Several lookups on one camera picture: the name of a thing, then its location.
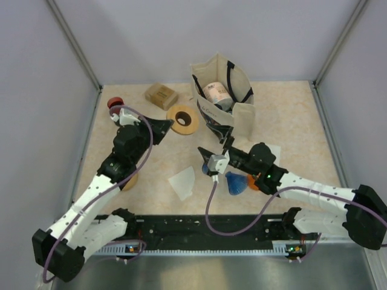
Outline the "white paper coffee filter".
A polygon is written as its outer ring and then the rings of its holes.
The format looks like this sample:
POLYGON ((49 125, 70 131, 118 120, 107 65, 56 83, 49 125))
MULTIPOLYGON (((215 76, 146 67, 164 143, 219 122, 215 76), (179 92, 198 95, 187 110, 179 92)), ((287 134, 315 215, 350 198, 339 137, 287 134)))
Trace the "white paper coffee filter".
POLYGON ((180 201, 184 201, 192 195, 192 190, 195 184, 194 168, 189 166, 176 175, 170 177, 168 181, 180 201))

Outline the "wooden dripper stand brown collar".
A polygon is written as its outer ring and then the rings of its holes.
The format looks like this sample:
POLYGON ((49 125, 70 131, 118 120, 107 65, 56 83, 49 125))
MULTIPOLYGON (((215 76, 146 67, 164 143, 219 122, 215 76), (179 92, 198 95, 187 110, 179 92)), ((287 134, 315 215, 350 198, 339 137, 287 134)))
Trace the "wooden dripper stand brown collar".
POLYGON ((166 114, 174 121, 172 130, 179 135, 192 135, 199 128, 199 117, 195 109, 186 105, 174 105, 166 114))

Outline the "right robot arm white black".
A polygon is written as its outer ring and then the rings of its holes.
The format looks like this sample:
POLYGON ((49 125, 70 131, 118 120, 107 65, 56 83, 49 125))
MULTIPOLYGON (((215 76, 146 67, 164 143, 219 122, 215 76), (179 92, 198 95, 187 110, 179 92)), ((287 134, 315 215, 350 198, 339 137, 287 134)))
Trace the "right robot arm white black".
POLYGON ((282 217, 282 232, 289 239, 301 234, 332 234, 349 237, 369 250, 386 245, 386 204, 367 185, 359 188, 333 187, 305 179, 276 165, 276 155, 263 142, 234 138, 232 127, 209 125, 223 146, 221 154, 199 147, 204 174, 217 186, 227 166, 252 177, 257 188, 274 198, 293 199, 319 207, 311 211, 293 207, 282 217))

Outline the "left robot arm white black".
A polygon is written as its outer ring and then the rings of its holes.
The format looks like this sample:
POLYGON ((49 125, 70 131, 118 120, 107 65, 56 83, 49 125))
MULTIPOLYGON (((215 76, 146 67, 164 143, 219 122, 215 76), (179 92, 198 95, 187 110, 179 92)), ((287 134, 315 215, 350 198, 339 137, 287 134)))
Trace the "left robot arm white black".
POLYGON ((50 282, 48 273, 63 282, 72 281, 96 251, 116 238, 128 240, 136 235, 136 223, 117 215, 98 225, 93 221, 144 166, 152 147, 173 124, 169 119, 143 117, 117 129, 111 153, 81 197, 53 225, 38 229, 31 239, 35 261, 44 269, 44 283, 50 282))

